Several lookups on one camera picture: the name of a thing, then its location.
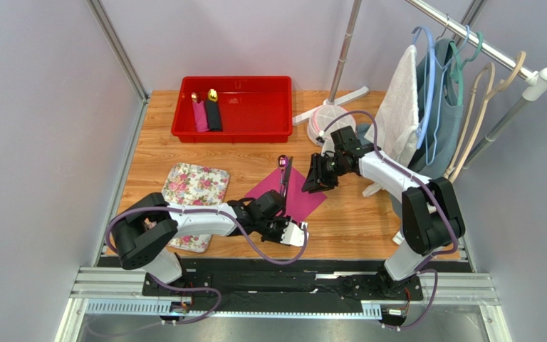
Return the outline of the magenta paper napkin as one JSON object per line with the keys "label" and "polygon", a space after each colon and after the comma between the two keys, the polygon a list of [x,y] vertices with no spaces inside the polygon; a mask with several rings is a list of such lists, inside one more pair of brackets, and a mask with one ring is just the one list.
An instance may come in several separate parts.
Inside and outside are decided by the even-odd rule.
{"label": "magenta paper napkin", "polygon": [[[246,193],[246,197],[257,198],[266,191],[279,190],[280,179],[281,171],[274,170],[256,186],[251,188]],[[327,199],[327,196],[323,192],[315,194],[302,192],[301,188],[305,181],[306,177],[293,167],[287,191],[286,214],[290,215],[296,221],[305,221]]]}

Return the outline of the iridescent purple spoon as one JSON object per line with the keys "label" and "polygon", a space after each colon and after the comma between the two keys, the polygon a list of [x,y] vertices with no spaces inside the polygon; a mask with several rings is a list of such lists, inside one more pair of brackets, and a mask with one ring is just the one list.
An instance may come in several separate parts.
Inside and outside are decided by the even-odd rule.
{"label": "iridescent purple spoon", "polygon": [[282,197],[286,197],[286,188],[288,186],[287,174],[291,166],[291,159],[286,155],[279,155],[277,164],[280,170],[279,193]]}

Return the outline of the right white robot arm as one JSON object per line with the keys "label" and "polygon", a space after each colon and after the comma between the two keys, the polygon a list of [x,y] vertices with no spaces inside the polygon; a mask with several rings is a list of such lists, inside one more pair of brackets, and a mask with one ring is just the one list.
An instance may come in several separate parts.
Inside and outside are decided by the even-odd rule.
{"label": "right white robot arm", "polygon": [[448,179],[432,179],[397,164],[372,143],[362,144],[350,126],[330,136],[334,150],[312,154],[302,190],[332,190],[340,176],[355,173],[380,185],[400,202],[404,240],[385,260],[381,273],[386,280],[403,281],[445,247],[457,245],[465,224]]}

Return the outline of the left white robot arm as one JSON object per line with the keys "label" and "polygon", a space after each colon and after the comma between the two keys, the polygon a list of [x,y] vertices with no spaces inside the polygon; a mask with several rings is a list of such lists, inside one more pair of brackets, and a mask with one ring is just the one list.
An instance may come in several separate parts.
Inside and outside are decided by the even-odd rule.
{"label": "left white robot arm", "polygon": [[216,205],[183,205],[167,202],[151,193],[114,217],[105,231],[105,242],[125,270],[142,269],[163,284],[184,275],[180,258],[167,250],[177,238],[260,234],[264,242],[305,248],[306,226],[286,215],[283,195],[269,190],[260,197],[247,197]]}

